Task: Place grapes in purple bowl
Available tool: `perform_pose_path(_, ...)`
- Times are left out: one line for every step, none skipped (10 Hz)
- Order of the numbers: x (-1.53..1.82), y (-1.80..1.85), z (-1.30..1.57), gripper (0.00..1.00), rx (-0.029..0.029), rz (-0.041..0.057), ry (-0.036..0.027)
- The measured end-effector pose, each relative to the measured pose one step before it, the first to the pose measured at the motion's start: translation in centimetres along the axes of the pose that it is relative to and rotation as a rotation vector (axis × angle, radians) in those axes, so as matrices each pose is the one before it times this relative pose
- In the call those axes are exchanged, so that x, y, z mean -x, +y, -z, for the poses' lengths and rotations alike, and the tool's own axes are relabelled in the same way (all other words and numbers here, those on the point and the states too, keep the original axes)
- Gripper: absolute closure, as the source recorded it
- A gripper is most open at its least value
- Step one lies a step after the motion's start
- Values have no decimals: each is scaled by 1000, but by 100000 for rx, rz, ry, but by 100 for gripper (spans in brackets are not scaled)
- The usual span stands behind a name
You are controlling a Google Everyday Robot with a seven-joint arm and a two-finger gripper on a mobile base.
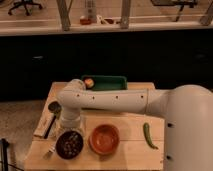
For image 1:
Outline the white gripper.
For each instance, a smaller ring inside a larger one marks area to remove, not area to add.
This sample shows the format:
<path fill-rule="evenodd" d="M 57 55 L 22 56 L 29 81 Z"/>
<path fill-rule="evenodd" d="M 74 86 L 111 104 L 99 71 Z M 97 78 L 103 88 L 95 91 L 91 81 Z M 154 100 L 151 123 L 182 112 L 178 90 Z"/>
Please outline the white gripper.
<path fill-rule="evenodd" d="M 84 135 L 85 119 L 81 116 L 71 120 L 60 118 L 56 126 L 56 136 L 59 137 L 68 131 L 76 131 L 80 135 Z"/>

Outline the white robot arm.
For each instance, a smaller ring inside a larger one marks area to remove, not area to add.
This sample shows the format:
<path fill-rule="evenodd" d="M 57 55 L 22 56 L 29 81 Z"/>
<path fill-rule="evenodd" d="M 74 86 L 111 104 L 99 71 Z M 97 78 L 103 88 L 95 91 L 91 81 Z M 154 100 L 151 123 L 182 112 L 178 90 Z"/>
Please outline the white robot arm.
<path fill-rule="evenodd" d="M 165 120 L 163 170 L 213 171 L 213 92 L 202 86 L 91 91 L 74 79 L 57 100 L 65 127 L 76 125 L 82 108 L 160 117 Z"/>

